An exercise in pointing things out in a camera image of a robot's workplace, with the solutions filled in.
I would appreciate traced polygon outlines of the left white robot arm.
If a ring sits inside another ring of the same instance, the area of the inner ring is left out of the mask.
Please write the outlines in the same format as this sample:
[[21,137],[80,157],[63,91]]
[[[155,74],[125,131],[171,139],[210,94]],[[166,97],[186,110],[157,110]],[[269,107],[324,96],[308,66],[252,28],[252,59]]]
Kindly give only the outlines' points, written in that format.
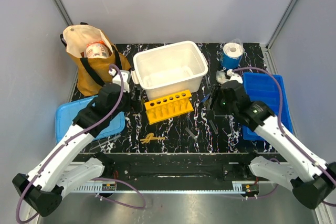
[[131,110],[129,84],[106,84],[98,95],[73,119],[63,139],[48,156],[28,174],[18,173],[12,183],[25,201],[39,215],[46,217],[74,189],[90,180],[119,182],[115,162],[104,153],[93,154],[84,164],[65,173],[65,169],[110,125],[120,112]]

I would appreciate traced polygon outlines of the yellow knotted rubber band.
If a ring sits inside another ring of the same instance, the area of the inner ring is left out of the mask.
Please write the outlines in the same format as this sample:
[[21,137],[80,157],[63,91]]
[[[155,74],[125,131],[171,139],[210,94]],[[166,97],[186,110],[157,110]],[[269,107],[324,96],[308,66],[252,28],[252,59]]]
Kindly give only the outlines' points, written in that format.
[[162,141],[165,140],[165,137],[156,137],[154,136],[154,133],[149,133],[145,138],[140,139],[140,142],[142,144],[148,144],[151,141]]

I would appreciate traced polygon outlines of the blue safety glasses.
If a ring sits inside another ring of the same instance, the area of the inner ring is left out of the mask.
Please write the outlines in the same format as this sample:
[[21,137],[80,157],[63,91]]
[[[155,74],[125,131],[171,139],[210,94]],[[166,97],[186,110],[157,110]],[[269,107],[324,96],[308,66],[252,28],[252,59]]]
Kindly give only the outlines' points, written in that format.
[[204,104],[204,105],[207,105],[207,104],[211,104],[212,102],[212,95],[209,93],[207,94],[202,100],[201,102]]

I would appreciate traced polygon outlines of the clear glass test tube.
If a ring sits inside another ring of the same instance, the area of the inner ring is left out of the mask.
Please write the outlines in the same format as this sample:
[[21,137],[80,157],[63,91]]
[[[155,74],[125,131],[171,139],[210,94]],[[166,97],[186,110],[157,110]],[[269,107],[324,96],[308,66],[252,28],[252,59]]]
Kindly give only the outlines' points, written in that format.
[[106,141],[104,142],[99,142],[99,144],[97,146],[95,146],[95,148],[101,148],[103,145],[105,144],[108,144],[108,143],[111,143],[111,142],[114,142],[116,141],[117,139],[119,139],[121,137],[120,134],[117,134],[115,136],[113,136],[112,138],[108,138]]

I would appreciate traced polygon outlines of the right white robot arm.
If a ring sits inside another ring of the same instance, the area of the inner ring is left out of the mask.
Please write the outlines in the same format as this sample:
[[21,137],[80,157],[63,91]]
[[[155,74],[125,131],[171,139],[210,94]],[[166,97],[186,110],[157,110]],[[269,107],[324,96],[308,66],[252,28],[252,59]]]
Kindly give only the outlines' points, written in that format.
[[245,180],[262,177],[287,188],[302,205],[316,209],[335,190],[335,163],[327,163],[306,148],[264,102],[251,101],[236,80],[212,88],[205,107],[215,116],[232,115],[237,122],[271,144],[289,163],[284,167],[257,156],[239,166]]

